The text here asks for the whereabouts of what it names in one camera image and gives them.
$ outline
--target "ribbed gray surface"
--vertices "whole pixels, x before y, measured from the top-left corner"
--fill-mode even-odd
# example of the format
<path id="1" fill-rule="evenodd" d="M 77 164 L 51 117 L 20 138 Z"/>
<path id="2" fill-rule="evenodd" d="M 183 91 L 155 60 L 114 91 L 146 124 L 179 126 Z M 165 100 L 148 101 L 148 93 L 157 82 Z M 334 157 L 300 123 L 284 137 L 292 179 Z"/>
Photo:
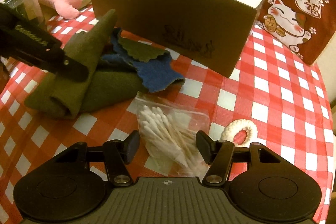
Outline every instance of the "ribbed gray surface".
<path id="1" fill-rule="evenodd" d="M 77 224 L 257 224 L 237 211 L 219 189 L 196 178 L 139 178 L 115 189 L 105 204 Z M 306 220 L 301 224 L 312 224 Z"/>

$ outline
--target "metal screw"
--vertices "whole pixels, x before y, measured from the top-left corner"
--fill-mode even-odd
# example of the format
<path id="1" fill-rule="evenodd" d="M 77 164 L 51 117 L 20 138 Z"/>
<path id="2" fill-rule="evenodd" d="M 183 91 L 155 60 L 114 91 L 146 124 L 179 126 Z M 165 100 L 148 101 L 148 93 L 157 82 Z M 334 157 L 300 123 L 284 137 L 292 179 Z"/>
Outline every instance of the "metal screw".
<path id="1" fill-rule="evenodd" d="M 206 177 L 206 181 L 212 184 L 220 183 L 222 178 L 218 175 L 211 175 Z"/>
<path id="2" fill-rule="evenodd" d="M 124 184 L 130 181 L 130 177 L 129 176 L 125 176 L 125 175 L 119 175 L 114 177 L 114 182 L 119 183 L 119 184 Z"/>

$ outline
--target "plastic bag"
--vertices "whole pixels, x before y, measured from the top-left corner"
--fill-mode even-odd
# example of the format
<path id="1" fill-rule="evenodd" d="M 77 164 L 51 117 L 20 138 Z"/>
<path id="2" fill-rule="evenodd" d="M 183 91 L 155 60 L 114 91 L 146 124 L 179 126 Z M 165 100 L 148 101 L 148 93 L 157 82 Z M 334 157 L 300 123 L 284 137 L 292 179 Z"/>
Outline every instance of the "plastic bag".
<path id="1" fill-rule="evenodd" d="M 202 180 L 208 165 L 196 147 L 196 133 L 208 133 L 209 115 L 154 95 L 138 92 L 135 99 L 140 136 L 160 173 Z"/>

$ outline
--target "tablecloth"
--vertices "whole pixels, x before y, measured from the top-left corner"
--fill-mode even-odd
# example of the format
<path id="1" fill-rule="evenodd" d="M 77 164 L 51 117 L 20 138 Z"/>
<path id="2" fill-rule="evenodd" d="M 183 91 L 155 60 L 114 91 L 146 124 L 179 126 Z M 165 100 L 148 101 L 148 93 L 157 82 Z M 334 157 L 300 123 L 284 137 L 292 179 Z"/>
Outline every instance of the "tablecloth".
<path id="1" fill-rule="evenodd" d="M 63 44 L 98 21 L 85 8 L 75 20 L 53 17 L 48 30 Z M 128 32 L 130 39 L 161 47 Z M 219 139 L 224 127 L 236 119 L 251 119 L 258 141 L 313 177 L 322 189 L 321 204 L 314 216 L 324 223 L 330 202 L 334 170 L 332 115 L 317 65 L 307 66 L 267 32 L 255 26 L 231 77 L 225 78 L 177 52 L 171 52 L 174 70 L 186 77 L 181 88 L 169 87 L 158 94 L 172 102 L 209 112 L 209 136 Z M 17 224 L 21 216 L 13 201 L 13 187 L 27 172 L 75 142 L 100 146 L 107 140 L 125 139 L 137 129 L 135 101 L 79 115 L 74 120 L 53 120 L 24 106 L 24 99 L 46 74 L 19 63 L 0 95 L 0 222 Z M 242 141 L 244 134 L 236 136 Z M 141 144 L 127 166 L 138 176 L 169 176 L 171 166 L 157 169 Z M 246 169 L 232 167 L 230 179 Z M 91 170 L 106 179 L 104 165 Z"/>

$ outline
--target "crosshair logo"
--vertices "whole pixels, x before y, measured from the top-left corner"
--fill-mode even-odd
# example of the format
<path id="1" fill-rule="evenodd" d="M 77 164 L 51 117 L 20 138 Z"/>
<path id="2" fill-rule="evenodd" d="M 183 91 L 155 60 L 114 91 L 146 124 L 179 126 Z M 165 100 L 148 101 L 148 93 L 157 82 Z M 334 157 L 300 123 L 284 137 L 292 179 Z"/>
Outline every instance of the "crosshair logo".
<path id="1" fill-rule="evenodd" d="M 167 179 L 167 180 L 165 180 L 163 183 L 166 184 L 166 185 L 170 185 L 170 184 L 172 184 L 173 182 L 172 182 L 171 180 Z"/>

